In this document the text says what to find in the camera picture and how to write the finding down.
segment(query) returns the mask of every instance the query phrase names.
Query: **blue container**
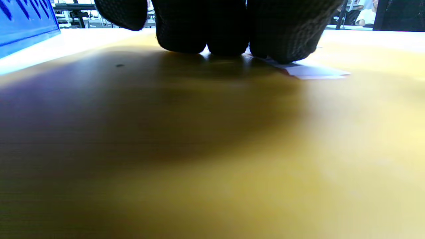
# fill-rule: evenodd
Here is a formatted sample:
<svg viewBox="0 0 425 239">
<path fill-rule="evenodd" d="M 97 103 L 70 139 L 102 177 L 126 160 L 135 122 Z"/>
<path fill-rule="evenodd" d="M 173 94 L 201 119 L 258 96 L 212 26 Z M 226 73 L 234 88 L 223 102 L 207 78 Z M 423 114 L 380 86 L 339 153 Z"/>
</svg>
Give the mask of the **blue container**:
<svg viewBox="0 0 425 239">
<path fill-rule="evenodd" d="M 50 1 L 0 0 L 0 58 L 59 33 Z"/>
</svg>

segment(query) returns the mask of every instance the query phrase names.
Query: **gloved hand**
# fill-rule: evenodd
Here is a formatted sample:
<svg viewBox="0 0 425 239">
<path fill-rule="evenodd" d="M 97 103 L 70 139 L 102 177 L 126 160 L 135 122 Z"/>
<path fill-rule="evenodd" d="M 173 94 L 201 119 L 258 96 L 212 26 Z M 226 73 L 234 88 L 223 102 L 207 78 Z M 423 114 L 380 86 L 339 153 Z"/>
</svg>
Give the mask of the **gloved hand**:
<svg viewBox="0 0 425 239">
<path fill-rule="evenodd" d="M 129 30 L 143 28 L 147 0 L 95 0 L 99 13 Z M 169 51 L 237 56 L 250 47 L 256 57 L 279 63 L 316 50 L 342 0 L 152 0 L 156 35 Z"/>
</svg>

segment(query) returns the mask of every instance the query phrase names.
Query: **white shirt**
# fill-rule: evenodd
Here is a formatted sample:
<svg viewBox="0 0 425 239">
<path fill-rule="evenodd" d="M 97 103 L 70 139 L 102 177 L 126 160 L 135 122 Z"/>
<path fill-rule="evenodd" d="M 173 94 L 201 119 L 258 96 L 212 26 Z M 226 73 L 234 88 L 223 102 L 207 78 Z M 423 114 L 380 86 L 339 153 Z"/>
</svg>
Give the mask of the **white shirt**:
<svg viewBox="0 0 425 239">
<path fill-rule="evenodd" d="M 350 6 L 351 6 L 352 1 L 354 1 L 353 8 L 358 7 L 358 6 L 364 6 L 365 2 L 366 2 L 366 0 L 348 0 L 347 8 L 346 8 L 347 11 L 350 11 Z"/>
<path fill-rule="evenodd" d="M 356 23 L 363 19 L 365 21 L 365 24 L 375 24 L 375 18 L 376 12 L 373 12 L 372 9 L 366 9 L 360 12 Z"/>
</svg>

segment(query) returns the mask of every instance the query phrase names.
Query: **yellow table surface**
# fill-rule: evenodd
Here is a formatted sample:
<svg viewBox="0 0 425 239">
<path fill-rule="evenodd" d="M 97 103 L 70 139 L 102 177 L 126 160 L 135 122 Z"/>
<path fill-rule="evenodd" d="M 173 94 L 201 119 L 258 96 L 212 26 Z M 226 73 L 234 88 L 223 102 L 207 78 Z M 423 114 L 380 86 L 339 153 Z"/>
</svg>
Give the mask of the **yellow table surface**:
<svg viewBox="0 0 425 239">
<path fill-rule="evenodd" d="M 153 35 L 0 78 L 0 238 L 423 239 L 424 53 L 300 81 Z"/>
</svg>

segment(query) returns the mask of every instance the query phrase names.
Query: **metal stand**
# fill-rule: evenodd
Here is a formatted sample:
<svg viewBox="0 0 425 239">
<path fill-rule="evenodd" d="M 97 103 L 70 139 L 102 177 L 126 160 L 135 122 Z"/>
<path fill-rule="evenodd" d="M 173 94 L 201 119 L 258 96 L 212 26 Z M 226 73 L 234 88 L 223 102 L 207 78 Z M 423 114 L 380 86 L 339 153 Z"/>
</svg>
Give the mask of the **metal stand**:
<svg viewBox="0 0 425 239">
<path fill-rule="evenodd" d="M 78 18 L 79 22 L 80 22 L 80 26 L 81 28 L 85 28 L 85 24 L 83 21 L 83 17 L 89 17 L 87 12 L 82 12 L 82 11 L 78 11 L 78 10 L 73 10 L 72 12 L 69 13 L 71 15 L 71 18 Z"/>
<path fill-rule="evenodd" d="M 340 18 L 338 20 L 337 27 L 335 28 L 335 30 L 340 30 L 341 29 L 341 24 L 343 22 L 343 17 L 347 13 L 347 3 L 348 3 L 348 0 L 344 0 L 344 3 L 342 5 L 342 7 L 341 7 Z"/>
</svg>

